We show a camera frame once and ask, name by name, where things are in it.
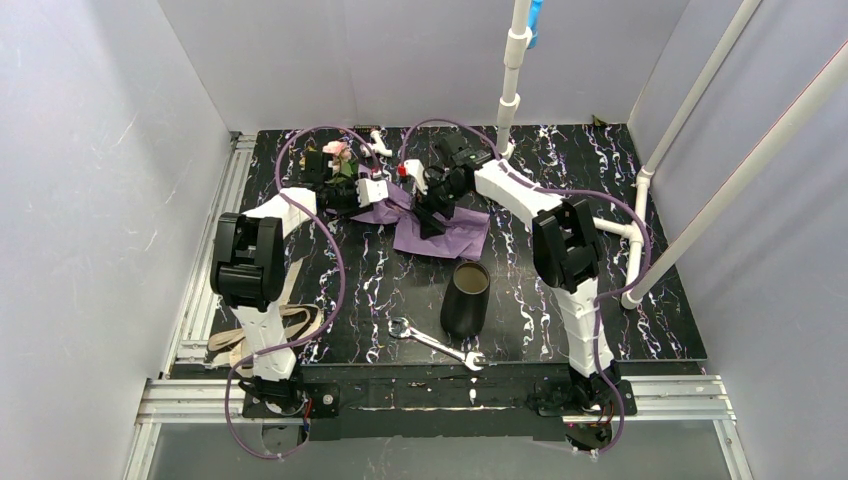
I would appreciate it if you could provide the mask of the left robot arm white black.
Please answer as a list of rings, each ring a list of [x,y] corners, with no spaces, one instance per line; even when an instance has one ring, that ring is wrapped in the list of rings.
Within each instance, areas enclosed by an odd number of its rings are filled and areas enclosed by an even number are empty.
[[[332,154],[309,151],[292,183],[283,182],[278,194],[244,213],[226,212],[216,226],[210,286],[236,316],[248,349],[232,364],[250,379],[280,383],[291,379],[298,363],[295,348],[324,333],[337,316],[332,311],[295,337],[281,311],[286,283],[285,241],[302,224],[312,221],[329,231],[318,211],[365,213],[389,194],[378,168],[365,172]]]

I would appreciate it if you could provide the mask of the purple wrapping paper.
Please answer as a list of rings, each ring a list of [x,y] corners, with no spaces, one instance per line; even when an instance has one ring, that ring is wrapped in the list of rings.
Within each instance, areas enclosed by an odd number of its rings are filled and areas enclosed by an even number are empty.
[[[449,218],[414,203],[413,195],[389,182],[387,196],[349,215],[360,223],[393,225],[393,248],[403,253],[444,259],[478,261],[488,237],[487,213],[455,207]]]

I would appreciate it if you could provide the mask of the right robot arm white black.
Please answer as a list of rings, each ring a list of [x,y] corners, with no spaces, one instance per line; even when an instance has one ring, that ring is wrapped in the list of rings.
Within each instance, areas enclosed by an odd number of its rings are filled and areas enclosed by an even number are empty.
[[[399,175],[414,185],[411,211],[421,237],[445,234],[456,203],[469,193],[508,210],[531,231],[533,265],[556,295],[570,368],[586,378],[609,368],[614,356],[601,337],[595,304],[601,249],[587,204],[543,192],[506,160],[473,149],[459,133],[441,138],[436,151],[443,162],[440,167],[404,159],[398,168]]]

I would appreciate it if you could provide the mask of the pink flower bunch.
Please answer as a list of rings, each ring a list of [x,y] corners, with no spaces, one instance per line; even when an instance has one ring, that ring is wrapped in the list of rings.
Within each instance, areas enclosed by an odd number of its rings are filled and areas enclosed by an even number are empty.
[[[357,179],[357,163],[347,142],[308,148],[300,161],[301,179],[311,185],[339,185]]]

